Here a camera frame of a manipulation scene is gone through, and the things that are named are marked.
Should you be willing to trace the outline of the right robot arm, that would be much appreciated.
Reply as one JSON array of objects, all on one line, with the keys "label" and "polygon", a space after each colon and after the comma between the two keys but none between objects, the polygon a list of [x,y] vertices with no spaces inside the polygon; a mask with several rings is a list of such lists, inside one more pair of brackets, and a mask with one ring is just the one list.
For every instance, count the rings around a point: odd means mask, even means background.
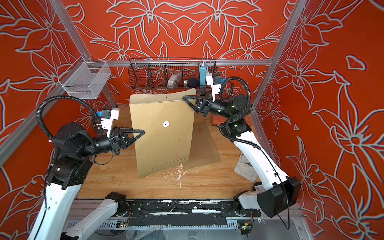
[{"label": "right robot arm", "polygon": [[301,184],[296,177],[289,177],[259,144],[256,135],[246,121],[251,113],[251,90],[239,77],[227,78],[219,91],[211,97],[183,96],[196,113],[221,116],[226,121],[219,125],[220,133],[241,150],[261,180],[260,191],[245,191],[235,196],[237,212],[262,211],[273,218],[289,211],[296,204]]}]

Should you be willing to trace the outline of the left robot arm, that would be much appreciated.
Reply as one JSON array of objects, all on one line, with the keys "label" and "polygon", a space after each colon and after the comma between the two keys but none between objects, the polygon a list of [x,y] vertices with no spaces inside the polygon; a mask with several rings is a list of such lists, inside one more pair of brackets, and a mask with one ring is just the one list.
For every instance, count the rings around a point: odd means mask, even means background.
[{"label": "left robot arm", "polygon": [[[77,122],[62,126],[53,135],[43,119],[44,108],[53,101],[71,100],[88,108],[94,117],[97,137],[90,134]],[[53,96],[42,101],[36,112],[37,122],[44,134],[54,145],[54,157],[49,167],[43,190],[43,203],[29,235],[30,240],[86,240],[107,219],[123,217],[132,213],[127,197],[111,192],[102,203],[77,225],[64,230],[72,203],[89,170],[101,153],[111,152],[114,156],[129,148],[145,134],[144,130],[114,127],[110,135],[101,130],[102,121],[97,112],[85,101],[72,96]]]}]

